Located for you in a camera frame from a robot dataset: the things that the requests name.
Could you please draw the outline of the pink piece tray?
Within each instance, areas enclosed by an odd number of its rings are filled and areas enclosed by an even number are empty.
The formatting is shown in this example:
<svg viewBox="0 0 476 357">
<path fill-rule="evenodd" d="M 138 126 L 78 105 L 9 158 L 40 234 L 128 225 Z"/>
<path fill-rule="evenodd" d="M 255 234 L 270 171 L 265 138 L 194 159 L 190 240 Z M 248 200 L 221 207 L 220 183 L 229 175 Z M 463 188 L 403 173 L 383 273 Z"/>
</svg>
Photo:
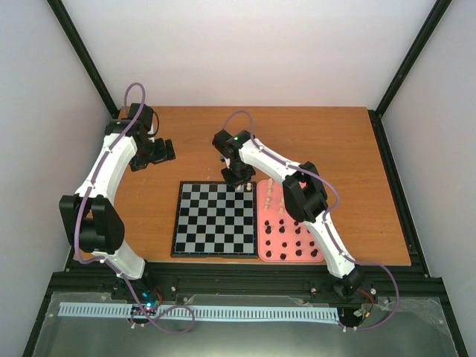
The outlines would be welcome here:
<svg viewBox="0 0 476 357">
<path fill-rule="evenodd" d="M 283 188 L 273 180 L 268 186 L 268 179 L 257 183 L 257 248 L 260 259 L 267 263 L 322 263 L 324 255 L 316 239 L 303 223 L 295 221 L 288 215 L 284 205 Z M 272 193 L 267 196 L 267 189 Z"/>
</svg>

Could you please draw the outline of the black white chessboard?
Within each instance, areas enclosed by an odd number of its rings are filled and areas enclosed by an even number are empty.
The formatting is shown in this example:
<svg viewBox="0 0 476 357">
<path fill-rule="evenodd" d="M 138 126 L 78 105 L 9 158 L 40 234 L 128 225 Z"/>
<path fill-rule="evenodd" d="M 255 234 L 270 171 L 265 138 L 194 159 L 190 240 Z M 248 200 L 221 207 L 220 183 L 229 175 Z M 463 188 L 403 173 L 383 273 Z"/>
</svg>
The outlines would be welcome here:
<svg viewBox="0 0 476 357">
<path fill-rule="evenodd" d="M 181 181 L 172 257 L 257 256 L 257 183 L 242 191 L 223 181 Z"/>
</svg>

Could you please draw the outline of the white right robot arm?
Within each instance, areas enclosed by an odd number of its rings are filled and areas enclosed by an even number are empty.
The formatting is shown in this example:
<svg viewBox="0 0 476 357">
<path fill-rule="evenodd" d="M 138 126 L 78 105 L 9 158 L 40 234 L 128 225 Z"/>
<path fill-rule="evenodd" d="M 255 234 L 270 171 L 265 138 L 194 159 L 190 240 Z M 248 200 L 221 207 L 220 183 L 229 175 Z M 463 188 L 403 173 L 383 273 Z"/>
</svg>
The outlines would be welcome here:
<svg viewBox="0 0 476 357">
<path fill-rule="evenodd" d="M 360 289 L 364 274 L 332 222 L 324 188 L 327 181 L 319 176 L 315 165 L 285 158 L 246 130 L 231 135 L 222 129 L 214 135 L 212 145 L 225 162 L 222 176 L 230 186 L 248 183 L 257 170 L 281 185 L 287 214 L 303 223 L 321 248 L 328 272 L 335 278 L 335 296 L 349 301 Z"/>
</svg>

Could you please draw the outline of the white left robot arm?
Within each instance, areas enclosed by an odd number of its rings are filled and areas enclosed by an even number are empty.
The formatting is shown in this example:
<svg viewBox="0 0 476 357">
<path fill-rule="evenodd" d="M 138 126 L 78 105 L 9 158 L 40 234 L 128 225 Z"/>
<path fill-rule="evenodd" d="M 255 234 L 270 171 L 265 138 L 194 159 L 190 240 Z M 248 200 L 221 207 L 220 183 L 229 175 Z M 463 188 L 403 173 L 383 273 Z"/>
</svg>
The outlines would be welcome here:
<svg viewBox="0 0 476 357">
<path fill-rule="evenodd" d="M 136 172 L 175 159 L 172 141 L 157 138 L 158 128 L 155 110 L 133 103 L 125 118 L 111 120 L 106 126 L 100 154 L 86 180 L 75 194 L 64 195 L 59 201 L 68 242 L 77 260 L 110 265 L 118 277 L 130 280 L 129 291 L 141 300 L 153 294 L 155 281 L 144 273 L 145 259 L 126 242 L 125 225 L 114 202 L 127 169 Z"/>
</svg>

